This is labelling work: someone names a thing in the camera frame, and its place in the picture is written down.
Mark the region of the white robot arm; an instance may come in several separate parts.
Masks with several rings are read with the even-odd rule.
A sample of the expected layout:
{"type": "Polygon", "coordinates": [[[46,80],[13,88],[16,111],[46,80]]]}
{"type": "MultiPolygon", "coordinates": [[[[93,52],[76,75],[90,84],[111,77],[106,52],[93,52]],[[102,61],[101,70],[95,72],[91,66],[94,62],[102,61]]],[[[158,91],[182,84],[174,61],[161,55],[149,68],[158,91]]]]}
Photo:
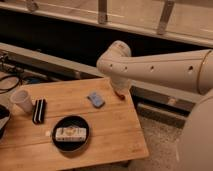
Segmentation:
{"type": "Polygon", "coordinates": [[[133,57],[126,43],[115,41],[96,66],[119,95],[130,80],[200,94],[178,141],[174,171],[213,171],[213,49],[133,57]]]}

